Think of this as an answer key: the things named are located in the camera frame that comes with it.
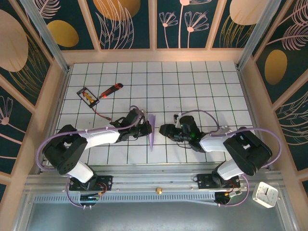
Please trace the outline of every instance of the wallpaper panel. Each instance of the wallpaper panel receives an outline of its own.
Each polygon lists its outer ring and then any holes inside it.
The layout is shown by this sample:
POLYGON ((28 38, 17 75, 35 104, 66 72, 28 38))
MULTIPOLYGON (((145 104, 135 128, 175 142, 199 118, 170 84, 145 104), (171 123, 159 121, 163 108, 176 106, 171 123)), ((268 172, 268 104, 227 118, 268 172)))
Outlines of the wallpaper panel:
POLYGON ((101 49, 150 48, 148 0, 87 0, 101 49))
POLYGON ((227 0, 213 48, 244 48, 268 0, 227 0))
POLYGON ((8 1, 0 5, 0 74, 36 104, 50 63, 8 1))
POLYGON ((32 114, 0 87, 0 171, 11 174, 32 114))
POLYGON ((294 0, 257 60, 272 103, 308 68, 307 11, 308 1, 294 0))
POLYGON ((308 82, 295 92, 276 115, 298 171, 308 167, 308 82))
POLYGON ((217 3, 218 0, 158 0, 157 48, 204 48, 217 3))

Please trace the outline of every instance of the alarm clock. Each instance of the alarm clock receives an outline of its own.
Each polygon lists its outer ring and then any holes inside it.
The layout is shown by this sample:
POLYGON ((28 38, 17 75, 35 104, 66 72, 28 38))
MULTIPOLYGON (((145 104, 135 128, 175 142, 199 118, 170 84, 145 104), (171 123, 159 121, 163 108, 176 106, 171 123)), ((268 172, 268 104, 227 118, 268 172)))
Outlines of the alarm clock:
POLYGON ((260 205, 272 208, 276 205, 278 190, 264 182, 260 182, 255 186, 252 198, 260 205))

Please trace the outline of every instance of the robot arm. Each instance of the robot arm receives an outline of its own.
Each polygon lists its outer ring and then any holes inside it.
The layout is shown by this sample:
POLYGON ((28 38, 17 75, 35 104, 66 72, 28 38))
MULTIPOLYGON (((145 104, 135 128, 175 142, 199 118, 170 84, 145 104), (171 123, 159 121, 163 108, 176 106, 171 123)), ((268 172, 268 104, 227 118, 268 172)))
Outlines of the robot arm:
MULTIPOLYGON (((124 128, 132 124, 138 116, 136 109, 133 109, 126 117, 119 118, 110 125, 116 128, 124 128)), ((77 131, 77 129, 71 125, 65 125, 59 133, 71 131, 77 131)), ((138 124, 128 129, 106 130, 54 138, 45 146, 43 154, 61 175, 69 175, 75 178, 73 179, 74 183, 79 184, 81 188, 91 190, 96 185, 97 175, 88 165, 79 161, 86 149, 106 143, 126 141, 131 136, 134 138, 147 136, 151 132, 152 126, 146 120, 145 114, 142 114, 138 124)))

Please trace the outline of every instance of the wire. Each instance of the wire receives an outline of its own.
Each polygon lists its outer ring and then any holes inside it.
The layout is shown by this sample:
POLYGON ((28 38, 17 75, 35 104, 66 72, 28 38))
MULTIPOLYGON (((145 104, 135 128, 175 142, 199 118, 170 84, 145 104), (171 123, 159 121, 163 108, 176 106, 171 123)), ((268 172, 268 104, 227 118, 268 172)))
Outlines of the wire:
POLYGON ((95 112, 95 114, 97 114, 98 116, 100 116, 100 117, 102 117, 102 118, 105 118, 105 119, 107 119, 107 120, 109 120, 109 121, 111 121, 111 118, 109 118, 109 117, 106 117, 106 116, 104 116, 104 115, 101 115, 101 114, 99 114, 93 107, 91 108, 94 112, 95 112))

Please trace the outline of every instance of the white grid mat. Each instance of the white grid mat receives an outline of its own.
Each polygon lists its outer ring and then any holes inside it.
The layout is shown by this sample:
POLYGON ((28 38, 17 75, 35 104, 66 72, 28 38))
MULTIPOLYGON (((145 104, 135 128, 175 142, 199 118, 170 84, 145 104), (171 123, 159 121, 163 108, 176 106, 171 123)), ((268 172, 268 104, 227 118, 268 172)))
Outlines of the white grid mat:
MULTIPOLYGON (((124 87, 101 99, 94 108, 113 121, 126 116, 129 105, 155 114, 154 148, 151 152, 146 137, 93 147, 80 159, 90 166, 222 162, 231 158, 223 152, 203 154, 180 148, 159 134, 158 128, 173 123, 173 115, 178 112, 206 110, 221 126, 233 130, 252 126, 233 62, 95 63, 74 64, 57 131, 66 124, 82 129, 107 126, 108 121, 96 115, 77 91, 87 87, 98 96, 116 83, 124 87)), ((206 114, 191 115, 202 131, 215 129, 214 121, 206 114)))

